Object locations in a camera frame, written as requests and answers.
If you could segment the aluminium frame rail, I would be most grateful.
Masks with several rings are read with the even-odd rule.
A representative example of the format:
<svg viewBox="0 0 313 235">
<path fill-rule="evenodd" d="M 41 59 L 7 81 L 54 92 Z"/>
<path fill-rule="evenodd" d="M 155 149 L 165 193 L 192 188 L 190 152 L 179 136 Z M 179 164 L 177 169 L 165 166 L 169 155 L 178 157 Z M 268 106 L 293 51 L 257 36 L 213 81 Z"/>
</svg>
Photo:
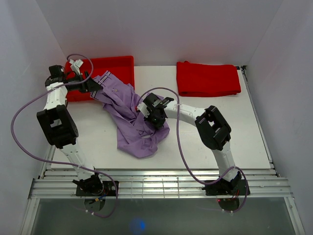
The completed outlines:
<svg viewBox="0 0 313 235">
<path fill-rule="evenodd" d="M 74 171 L 46 170 L 32 183 L 29 198 L 75 198 Z M 204 198 L 202 185 L 186 170 L 109 170 L 106 174 L 119 182 L 120 199 L 181 199 Z M 292 197 L 286 177 L 276 175 L 274 169 L 245 169 L 251 197 Z"/>
</svg>

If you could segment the purple trousers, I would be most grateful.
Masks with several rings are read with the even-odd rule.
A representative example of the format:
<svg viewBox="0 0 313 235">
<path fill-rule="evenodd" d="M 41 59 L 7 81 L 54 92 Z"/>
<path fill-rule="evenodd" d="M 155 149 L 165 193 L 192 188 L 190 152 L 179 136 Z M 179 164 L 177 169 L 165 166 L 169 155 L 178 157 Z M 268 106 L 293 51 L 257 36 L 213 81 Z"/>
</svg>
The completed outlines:
<svg viewBox="0 0 313 235">
<path fill-rule="evenodd" d="M 140 96 L 131 84 L 124 84 L 110 71 L 98 75 L 94 81 L 102 90 L 92 92 L 90 96 L 103 103 L 103 109 L 109 112 L 117 126 L 117 149 L 138 159 L 147 158 L 157 152 L 157 145 L 170 132 L 167 123 L 161 129 L 155 129 L 144 120 L 144 115 L 135 110 Z"/>
</svg>

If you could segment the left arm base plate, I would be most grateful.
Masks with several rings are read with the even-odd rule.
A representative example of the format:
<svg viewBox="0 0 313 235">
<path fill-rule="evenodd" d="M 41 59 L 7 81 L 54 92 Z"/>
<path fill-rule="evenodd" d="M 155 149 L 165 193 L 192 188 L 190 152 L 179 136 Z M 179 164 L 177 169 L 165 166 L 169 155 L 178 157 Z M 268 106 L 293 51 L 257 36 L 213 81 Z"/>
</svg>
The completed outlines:
<svg viewBox="0 0 313 235">
<path fill-rule="evenodd" d="M 116 196 L 119 189 L 119 181 L 102 181 L 102 183 L 84 183 L 84 186 L 76 184 L 75 195 L 79 197 Z"/>
</svg>

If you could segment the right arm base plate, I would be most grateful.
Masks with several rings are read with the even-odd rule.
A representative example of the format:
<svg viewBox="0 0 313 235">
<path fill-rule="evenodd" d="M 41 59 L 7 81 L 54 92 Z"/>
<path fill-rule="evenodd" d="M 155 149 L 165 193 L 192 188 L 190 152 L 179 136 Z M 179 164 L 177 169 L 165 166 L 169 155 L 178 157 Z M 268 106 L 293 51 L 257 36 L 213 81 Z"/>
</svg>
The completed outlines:
<svg viewBox="0 0 313 235">
<path fill-rule="evenodd" d="M 250 189 L 246 186 L 246 181 L 240 179 L 238 182 L 232 184 L 226 180 L 220 180 L 217 183 L 211 185 L 205 185 L 202 187 L 202 190 L 205 191 L 207 196 L 217 196 L 217 195 L 250 195 Z"/>
</svg>

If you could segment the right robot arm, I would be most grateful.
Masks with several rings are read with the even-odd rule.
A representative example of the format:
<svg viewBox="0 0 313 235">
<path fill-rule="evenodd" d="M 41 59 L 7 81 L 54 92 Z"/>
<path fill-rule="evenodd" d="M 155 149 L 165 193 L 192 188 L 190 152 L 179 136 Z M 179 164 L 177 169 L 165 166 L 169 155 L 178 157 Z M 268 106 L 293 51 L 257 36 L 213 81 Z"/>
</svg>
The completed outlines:
<svg viewBox="0 0 313 235">
<path fill-rule="evenodd" d="M 219 170 L 219 177 L 214 181 L 201 181 L 193 173 L 190 174 L 204 186 L 208 195 L 232 195 L 245 189 L 245 182 L 230 149 L 231 127 L 217 107 L 192 107 L 181 104 L 178 99 L 160 99 L 150 93 L 137 105 L 137 111 L 155 129 L 162 128 L 168 118 L 196 127 L 202 143 L 212 151 Z"/>
</svg>

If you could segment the folded red trousers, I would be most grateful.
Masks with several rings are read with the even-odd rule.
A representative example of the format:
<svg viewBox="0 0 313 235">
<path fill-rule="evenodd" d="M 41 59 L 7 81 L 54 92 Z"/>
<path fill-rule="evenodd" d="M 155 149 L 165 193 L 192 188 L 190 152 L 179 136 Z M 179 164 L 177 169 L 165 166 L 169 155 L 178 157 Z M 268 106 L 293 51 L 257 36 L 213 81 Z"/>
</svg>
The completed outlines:
<svg viewBox="0 0 313 235">
<path fill-rule="evenodd" d="M 203 65 L 177 62 L 178 93 L 186 97 L 220 97 L 241 93 L 234 65 Z"/>
</svg>

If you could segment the red plastic tray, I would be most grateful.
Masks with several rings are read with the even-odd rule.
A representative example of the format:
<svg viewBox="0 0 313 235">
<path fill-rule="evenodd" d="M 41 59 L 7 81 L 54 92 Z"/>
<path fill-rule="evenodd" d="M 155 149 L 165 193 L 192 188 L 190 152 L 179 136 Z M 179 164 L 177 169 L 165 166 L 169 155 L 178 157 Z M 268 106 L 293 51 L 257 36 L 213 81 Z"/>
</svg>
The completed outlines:
<svg viewBox="0 0 313 235">
<path fill-rule="evenodd" d="M 91 72 L 91 65 L 87 59 L 82 59 L 83 64 L 80 67 L 80 71 L 84 73 L 87 71 Z M 110 71 L 119 78 L 124 84 L 131 84 L 135 88 L 134 82 L 134 57 L 133 56 L 118 56 L 118 57 L 102 57 L 91 59 L 94 70 L 92 73 L 92 79 L 96 76 L 103 75 L 106 71 Z M 71 63 L 66 62 L 66 72 L 72 71 L 70 68 Z M 68 102 L 79 102 L 92 100 L 89 93 L 80 93 L 79 91 L 71 91 L 67 94 Z"/>
</svg>

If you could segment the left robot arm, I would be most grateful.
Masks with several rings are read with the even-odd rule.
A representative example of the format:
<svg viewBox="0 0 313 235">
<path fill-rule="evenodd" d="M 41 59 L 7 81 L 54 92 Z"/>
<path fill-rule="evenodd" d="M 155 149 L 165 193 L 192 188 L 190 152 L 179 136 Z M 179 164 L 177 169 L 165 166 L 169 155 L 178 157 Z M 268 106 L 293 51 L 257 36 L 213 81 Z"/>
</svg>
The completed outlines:
<svg viewBox="0 0 313 235">
<path fill-rule="evenodd" d="M 82 84 L 72 85 L 83 81 L 83 75 L 75 73 L 73 78 L 67 79 L 60 65 L 50 66 L 49 72 L 50 77 L 45 81 L 46 89 L 49 91 L 46 105 L 37 113 L 40 127 L 48 143 L 59 149 L 69 162 L 74 164 L 73 168 L 78 176 L 78 180 L 73 180 L 74 184 L 88 195 L 103 195 L 104 184 L 99 174 L 84 169 L 94 167 L 78 144 L 78 129 L 66 107 L 68 91 L 97 92 L 102 86 L 91 78 Z"/>
</svg>

